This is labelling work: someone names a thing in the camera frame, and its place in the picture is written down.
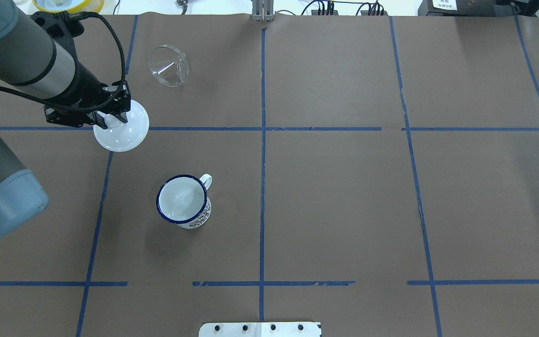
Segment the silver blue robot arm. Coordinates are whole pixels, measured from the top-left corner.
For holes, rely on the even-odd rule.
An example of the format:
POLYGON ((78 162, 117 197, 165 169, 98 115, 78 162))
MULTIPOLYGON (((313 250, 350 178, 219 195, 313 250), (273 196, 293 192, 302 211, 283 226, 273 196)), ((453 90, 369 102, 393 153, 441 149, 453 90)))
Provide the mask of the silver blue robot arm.
MULTIPOLYGON (((42 104, 46 121, 81 128, 109 127, 106 117, 128 122, 131 93, 126 57, 111 24, 98 12, 38 11, 26 15, 12 0, 0 0, 0 92, 42 104), (117 45, 121 77, 107 85, 83 64, 75 37, 82 21, 96 18, 117 45)), ((0 137, 0 238, 37 216, 49 197, 34 173, 0 137)))

